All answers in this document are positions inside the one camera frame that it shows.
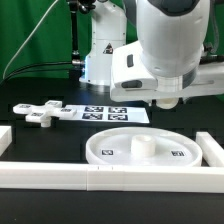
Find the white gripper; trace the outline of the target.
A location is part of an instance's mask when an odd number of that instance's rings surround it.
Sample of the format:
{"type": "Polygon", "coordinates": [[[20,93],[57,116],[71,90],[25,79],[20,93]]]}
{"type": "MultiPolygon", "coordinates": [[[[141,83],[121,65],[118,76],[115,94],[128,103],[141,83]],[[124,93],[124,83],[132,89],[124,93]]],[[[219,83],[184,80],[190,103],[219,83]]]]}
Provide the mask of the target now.
{"type": "Polygon", "coordinates": [[[153,75],[156,89],[116,88],[111,83],[110,97],[113,101],[145,101],[167,98],[191,98],[196,96],[219,95],[224,93],[224,63],[200,65],[189,75],[165,78],[153,75]]]}

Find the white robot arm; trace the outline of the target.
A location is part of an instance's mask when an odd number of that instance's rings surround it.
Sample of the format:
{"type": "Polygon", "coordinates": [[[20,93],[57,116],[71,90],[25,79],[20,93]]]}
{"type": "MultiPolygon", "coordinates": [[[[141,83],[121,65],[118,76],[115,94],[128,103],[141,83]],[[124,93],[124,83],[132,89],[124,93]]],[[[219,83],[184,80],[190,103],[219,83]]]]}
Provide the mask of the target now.
{"type": "Polygon", "coordinates": [[[112,100],[179,99],[224,93],[224,61],[206,59],[210,0],[96,0],[92,49],[80,81],[108,87],[112,100]]]}

